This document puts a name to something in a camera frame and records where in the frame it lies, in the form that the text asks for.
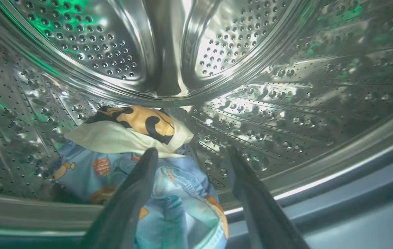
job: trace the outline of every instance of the washing machine drum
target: washing machine drum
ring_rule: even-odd
[[[277,199],[332,181],[393,145],[393,1],[0,0],[0,231],[84,232],[49,165],[133,104],[188,112],[226,212],[227,144]]]

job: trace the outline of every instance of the yellow fabric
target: yellow fabric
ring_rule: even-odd
[[[103,106],[96,113],[94,122],[102,120],[99,116],[100,113],[111,117],[125,128],[132,128],[135,132],[151,136],[165,144],[168,144],[171,136],[175,133],[172,118],[156,109],[138,105],[125,108]]]
[[[72,132],[65,134],[65,138],[82,147],[98,153],[127,153],[144,154],[148,148],[157,148],[160,158],[182,157],[175,151],[193,138],[193,134],[179,120],[173,120],[175,134],[165,145],[147,135],[127,129],[113,121],[99,121],[95,123],[82,123]]]
[[[210,194],[207,195],[206,200],[207,200],[210,204],[212,204],[213,206],[215,206],[216,210],[217,210],[218,213],[220,214],[221,219],[222,219],[222,221],[223,221],[223,227],[224,227],[224,235],[225,235],[225,238],[226,238],[226,239],[229,239],[229,229],[228,229],[228,226],[227,226],[227,218],[225,217],[223,208],[222,208],[221,205],[215,200],[215,198],[213,198]]]

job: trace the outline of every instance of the cartoon print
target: cartoon print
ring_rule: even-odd
[[[141,221],[141,220],[142,220],[147,214],[149,214],[149,213],[150,213],[150,212],[149,212],[149,210],[148,210],[147,208],[145,208],[145,207],[142,207],[142,208],[141,208],[140,214],[139,214],[139,216],[138,216],[138,219],[139,219],[138,227],[139,227],[140,225],[144,224],[144,222]]]
[[[215,200],[215,198],[213,198],[210,194],[207,195],[206,200],[215,207],[216,211],[221,216],[221,220],[223,221],[224,236],[226,239],[228,239],[229,238],[229,229],[227,226],[227,218],[225,217],[223,208]]]
[[[148,135],[161,143],[168,145],[175,133],[173,120],[165,112],[132,105],[125,108],[101,107],[86,123],[101,120],[115,121],[125,128]]]
[[[130,160],[132,160],[133,162],[139,162],[141,160],[141,157],[138,155],[135,155],[134,157],[132,157]]]
[[[102,204],[104,201],[108,201],[111,199],[116,189],[117,188],[114,186],[105,186],[104,188],[101,188],[100,190],[92,194],[92,196],[90,197],[90,201],[93,203]]]
[[[176,179],[175,179],[175,177],[174,177],[173,175],[167,174],[167,176],[168,176],[172,181],[176,182]]]
[[[62,165],[59,169],[57,169],[57,171],[53,174],[53,178],[55,180],[58,180],[59,178],[61,178],[62,176],[65,175],[65,173],[67,172],[67,169],[72,169],[74,170],[76,167],[75,163],[70,164],[69,162],[66,162],[64,165]]]
[[[98,175],[106,176],[110,172],[110,162],[109,159],[102,158],[92,162],[92,167]]]

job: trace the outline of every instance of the laundry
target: laundry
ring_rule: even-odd
[[[92,203],[110,200],[144,151],[158,149],[152,195],[140,210],[134,248],[225,248],[227,220],[207,176],[186,155],[193,134],[181,121],[141,106],[105,106],[65,137],[53,177]]]

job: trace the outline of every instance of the light blue fabric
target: light blue fabric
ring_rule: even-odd
[[[190,146],[183,145],[177,153],[184,154],[186,150]],[[105,186],[120,186],[141,157],[136,153],[96,153],[71,141],[59,149],[59,154],[62,165],[75,166],[68,168],[57,182],[85,200]],[[103,169],[106,175],[100,175]],[[206,200],[208,195],[218,201],[195,159],[158,159],[151,199],[144,206],[148,214],[138,222],[134,247],[225,248],[223,220],[216,207]]]

